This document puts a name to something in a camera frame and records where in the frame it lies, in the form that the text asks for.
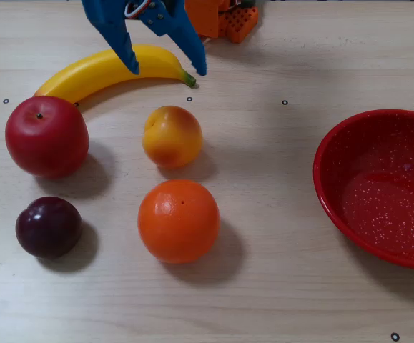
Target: apple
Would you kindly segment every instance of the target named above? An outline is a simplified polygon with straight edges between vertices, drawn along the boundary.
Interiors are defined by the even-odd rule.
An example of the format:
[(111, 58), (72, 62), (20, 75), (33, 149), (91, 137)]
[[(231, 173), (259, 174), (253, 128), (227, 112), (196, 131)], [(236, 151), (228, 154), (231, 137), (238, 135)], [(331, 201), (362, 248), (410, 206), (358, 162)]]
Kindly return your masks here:
[(16, 237), (29, 254), (55, 259), (78, 242), (82, 220), (67, 200), (42, 197), (22, 211), (16, 221)]
[(77, 170), (89, 148), (83, 116), (55, 96), (35, 96), (18, 105), (6, 123), (5, 141), (20, 168), (50, 179)]

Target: orange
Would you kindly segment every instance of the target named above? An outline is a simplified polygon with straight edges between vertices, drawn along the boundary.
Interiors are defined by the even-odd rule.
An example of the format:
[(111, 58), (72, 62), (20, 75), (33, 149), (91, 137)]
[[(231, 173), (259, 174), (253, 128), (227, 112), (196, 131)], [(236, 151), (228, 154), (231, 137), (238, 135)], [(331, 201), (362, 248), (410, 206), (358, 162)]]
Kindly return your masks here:
[(199, 122), (181, 107), (160, 107), (144, 125), (143, 150), (163, 168), (178, 168), (190, 163), (200, 153), (202, 142)]
[(170, 180), (153, 188), (138, 212), (140, 237), (157, 259), (193, 262), (218, 235), (220, 212), (211, 193), (190, 180)]

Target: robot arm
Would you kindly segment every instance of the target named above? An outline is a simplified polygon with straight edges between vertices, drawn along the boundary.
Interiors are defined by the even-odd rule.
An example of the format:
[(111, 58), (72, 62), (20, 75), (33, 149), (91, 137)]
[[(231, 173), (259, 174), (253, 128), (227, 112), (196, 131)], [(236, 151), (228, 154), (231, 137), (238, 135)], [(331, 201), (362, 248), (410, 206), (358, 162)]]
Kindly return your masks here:
[(184, 0), (82, 0), (86, 17), (126, 67), (139, 74), (125, 19), (139, 19), (157, 36), (168, 34), (191, 60), (197, 73), (207, 73), (205, 50), (184, 10)]

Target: orange robot part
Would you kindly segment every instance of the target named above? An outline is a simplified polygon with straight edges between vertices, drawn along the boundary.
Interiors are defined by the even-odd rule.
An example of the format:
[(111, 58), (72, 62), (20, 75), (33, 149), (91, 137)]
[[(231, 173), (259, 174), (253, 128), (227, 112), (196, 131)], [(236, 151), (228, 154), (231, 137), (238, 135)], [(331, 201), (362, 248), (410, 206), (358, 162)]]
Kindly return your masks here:
[(242, 42), (257, 24), (257, 7), (242, 9), (236, 0), (185, 0), (187, 15), (200, 36), (226, 36)]

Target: bowl rim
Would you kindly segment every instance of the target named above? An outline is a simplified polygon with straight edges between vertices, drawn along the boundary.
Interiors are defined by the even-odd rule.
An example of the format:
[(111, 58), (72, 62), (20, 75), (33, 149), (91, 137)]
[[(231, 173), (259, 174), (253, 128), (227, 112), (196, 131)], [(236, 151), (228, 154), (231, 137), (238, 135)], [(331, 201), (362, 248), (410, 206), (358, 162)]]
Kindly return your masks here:
[(367, 243), (364, 239), (360, 238), (353, 230), (351, 230), (347, 224), (335, 213), (332, 204), (328, 201), (324, 189), (321, 184), (321, 161), (326, 151), (328, 144), (332, 141), (334, 136), (342, 131), (347, 126), (363, 120), (364, 118), (370, 118), (375, 116), (406, 116), (414, 118), (414, 111), (408, 111), (405, 109), (375, 109), (372, 111), (366, 111), (355, 116), (351, 116), (339, 124), (335, 125), (322, 139), (320, 145), (317, 148), (315, 160), (313, 161), (313, 182), (315, 184), (315, 191), (321, 206), (329, 216), (334, 225), (351, 241), (363, 248), (365, 251), (384, 259), (385, 261), (398, 264), (402, 267), (408, 267), (414, 269), (414, 259), (407, 259), (405, 257), (398, 257), (394, 254), (387, 252), (386, 250), (379, 249), (374, 245)]

